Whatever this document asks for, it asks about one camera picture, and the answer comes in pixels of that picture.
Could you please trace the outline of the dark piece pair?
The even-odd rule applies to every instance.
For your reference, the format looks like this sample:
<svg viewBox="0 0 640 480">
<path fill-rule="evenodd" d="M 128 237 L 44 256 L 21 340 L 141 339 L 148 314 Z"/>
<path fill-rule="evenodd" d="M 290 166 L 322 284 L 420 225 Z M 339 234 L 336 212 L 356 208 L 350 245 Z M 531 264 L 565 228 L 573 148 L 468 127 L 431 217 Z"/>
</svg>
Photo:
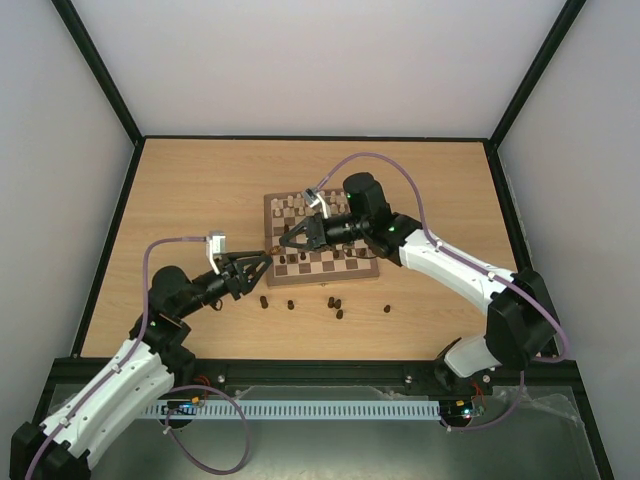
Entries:
<svg viewBox="0 0 640 480">
<path fill-rule="evenodd" d="M 339 298 L 330 297 L 328 300 L 328 307 L 340 309 L 342 305 L 342 301 Z"/>
</svg>

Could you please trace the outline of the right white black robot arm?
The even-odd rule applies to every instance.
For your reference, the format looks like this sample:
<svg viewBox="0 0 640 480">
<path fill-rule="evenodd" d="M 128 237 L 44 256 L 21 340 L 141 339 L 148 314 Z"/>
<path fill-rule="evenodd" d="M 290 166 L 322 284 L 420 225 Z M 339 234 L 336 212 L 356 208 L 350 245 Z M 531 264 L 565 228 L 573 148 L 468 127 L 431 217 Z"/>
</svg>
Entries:
<svg viewBox="0 0 640 480">
<path fill-rule="evenodd" d="M 443 389 L 458 391 L 491 368 L 523 371 L 541 358 L 558 322 L 537 272 L 498 268 L 441 241 L 418 220 L 392 211 L 369 173 L 347 177 L 343 189 L 349 210 L 338 215 L 327 210 L 318 192 L 306 190 L 308 205 L 322 211 L 289 228 L 279 243 L 316 252 L 362 240 L 376 257 L 425 274 L 475 305 L 486 316 L 486 331 L 455 340 L 438 355 L 434 376 Z"/>
</svg>

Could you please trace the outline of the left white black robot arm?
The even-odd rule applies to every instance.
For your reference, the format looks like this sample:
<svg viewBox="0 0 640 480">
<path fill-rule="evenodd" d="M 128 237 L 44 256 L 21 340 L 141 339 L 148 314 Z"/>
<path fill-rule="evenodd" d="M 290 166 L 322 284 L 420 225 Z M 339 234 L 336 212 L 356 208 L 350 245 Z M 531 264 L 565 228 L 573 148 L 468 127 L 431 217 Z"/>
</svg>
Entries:
<svg viewBox="0 0 640 480">
<path fill-rule="evenodd" d="M 10 478 L 90 478 L 146 407 L 172 390 L 191 389 L 195 356 L 183 345 L 190 332 L 185 317 L 219 309 L 226 295 L 238 300 L 251 293 L 271 264 L 264 251 L 233 252 L 195 278 L 177 266 L 145 274 L 143 313 L 117 353 L 57 411 L 13 434 Z"/>
</svg>

